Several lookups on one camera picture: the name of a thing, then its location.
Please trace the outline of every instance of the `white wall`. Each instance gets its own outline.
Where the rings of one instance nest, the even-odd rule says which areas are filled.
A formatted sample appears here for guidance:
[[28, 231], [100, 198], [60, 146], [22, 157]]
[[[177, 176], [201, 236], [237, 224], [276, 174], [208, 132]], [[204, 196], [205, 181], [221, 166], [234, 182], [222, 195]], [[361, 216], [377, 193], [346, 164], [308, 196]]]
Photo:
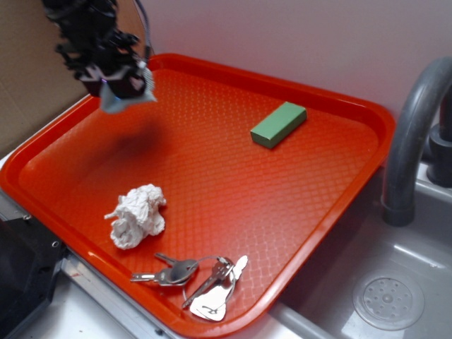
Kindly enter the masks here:
[[398, 116], [452, 55], [451, 0], [142, 0], [154, 50], [377, 102]]

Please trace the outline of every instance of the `tray rim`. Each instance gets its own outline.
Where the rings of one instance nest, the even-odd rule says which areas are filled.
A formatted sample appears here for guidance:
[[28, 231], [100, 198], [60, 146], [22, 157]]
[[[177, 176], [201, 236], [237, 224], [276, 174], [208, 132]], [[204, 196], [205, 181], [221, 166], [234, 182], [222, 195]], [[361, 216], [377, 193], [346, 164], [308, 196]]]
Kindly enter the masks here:
[[[267, 288], [260, 299], [248, 311], [243, 313], [239, 318], [231, 319], [214, 324], [194, 323], [185, 321], [183, 317], [176, 314], [170, 314], [164, 319], [160, 318], [163, 313], [168, 314], [166, 307], [154, 304], [157, 316], [172, 331], [192, 338], [214, 338], [224, 335], [230, 335], [248, 326], [260, 315], [267, 311], [277, 296], [283, 291], [290, 278], [299, 270], [301, 265], [307, 260], [312, 249], [315, 249], [320, 241], [328, 234], [328, 231], [334, 226], [335, 221], [345, 212], [346, 208], [355, 199], [362, 187], [370, 180], [375, 171], [379, 168], [385, 157], [387, 156], [392, 135], [395, 128], [395, 122], [391, 114], [382, 106], [366, 100], [361, 100], [348, 95], [334, 93], [328, 90], [311, 87], [285, 81], [270, 76], [265, 76], [249, 71], [235, 69], [229, 66], [215, 64], [209, 61], [194, 59], [179, 54], [160, 54], [154, 56], [149, 63], [151, 71], [158, 69], [172, 69], [194, 76], [205, 78], [212, 81], [232, 85], [244, 90], [252, 90], [255, 93], [268, 95], [284, 101], [293, 102], [298, 105], [312, 107], [331, 113], [331, 107], [339, 107], [331, 113], [346, 119], [355, 120], [366, 124], [376, 132], [379, 140], [379, 146], [376, 152], [371, 156], [370, 160], [363, 166], [361, 172], [352, 180], [351, 184], [342, 193], [340, 198], [334, 203], [333, 207], [327, 212], [326, 216], [314, 228], [312, 233], [307, 237], [306, 241], [297, 250], [291, 260], [285, 264], [281, 273], [275, 278], [273, 283]], [[322, 99], [322, 107], [312, 105], [311, 102]], [[50, 143], [54, 142], [60, 136], [64, 135], [69, 128], [86, 118], [93, 110], [99, 107], [99, 99], [94, 97], [86, 97], [78, 104], [64, 112], [54, 122], [44, 127], [32, 138], [24, 142], [13, 154], [7, 159], [0, 171], [1, 188], [19, 204], [21, 204], [29, 213], [36, 215], [45, 225], [63, 225], [64, 221], [51, 211], [42, 213], [45, 206], [41, 206], [40, 202], [29, 196], [27, 191], [20, 187], [18, 178], [21, 169], [27, 162], [33, 159], [37, 154], [43, 151]], [[56, 226], [58, 234], [62, 238], [70, 238], [69, 230], [62, 226]], [[78, 242], [78, 244], [68, 244], [76, 253], [82, 256], [89, 264], [96, 269], [101, 258], [96, 257], [95, 251], [91, 246]], [[108, 267], [106, 270], [100, 270], [113, 283], [118, 286], [124, 285], [124, 272], [116, 267]], [[146, 298], [144, 289], [136, 289], [131, 292], [127, 291], [138, 303]]]

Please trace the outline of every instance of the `black robotic claw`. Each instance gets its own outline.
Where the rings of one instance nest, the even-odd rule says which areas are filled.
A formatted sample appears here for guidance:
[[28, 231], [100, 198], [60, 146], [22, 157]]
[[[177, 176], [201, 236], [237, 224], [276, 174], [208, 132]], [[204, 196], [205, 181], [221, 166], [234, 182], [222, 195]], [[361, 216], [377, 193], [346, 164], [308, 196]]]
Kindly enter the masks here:
[[120, 99], [139, 97], [146, 89], [147, 64], [133, 50], [138, 38], [117, 28], [115, 0], [42, 0], [45, 13], [68, 42], [56, 52], [74, 77], [98, 97], [108, 83]]

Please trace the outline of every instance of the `green eraser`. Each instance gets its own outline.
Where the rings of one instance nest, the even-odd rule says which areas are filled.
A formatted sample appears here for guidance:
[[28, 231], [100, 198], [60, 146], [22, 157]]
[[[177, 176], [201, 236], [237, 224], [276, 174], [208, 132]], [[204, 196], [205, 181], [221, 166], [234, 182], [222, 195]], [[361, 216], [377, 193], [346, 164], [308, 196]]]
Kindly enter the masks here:
[[255, 143], [273, 148], [307, 118], [306, 109], [285, 102], [251, 130]]

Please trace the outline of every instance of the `gray pipe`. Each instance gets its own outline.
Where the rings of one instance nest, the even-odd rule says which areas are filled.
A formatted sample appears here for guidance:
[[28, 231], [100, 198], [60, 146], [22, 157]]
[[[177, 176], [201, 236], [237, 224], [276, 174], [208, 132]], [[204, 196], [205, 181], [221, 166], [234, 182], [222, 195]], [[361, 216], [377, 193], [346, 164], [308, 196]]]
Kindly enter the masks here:
[[[435, 113], [452, 85], [452, 57], [433, 61], [421, 73], [403, 106], [391, 144], [383, 181], [383, 219], [404, 226], [415, 217], [414, 190], [422, 149]], [[450, 106], [448, 94], [444, 106]], [[442, 112], [443, 125], [451, 125], [450, 112]]]

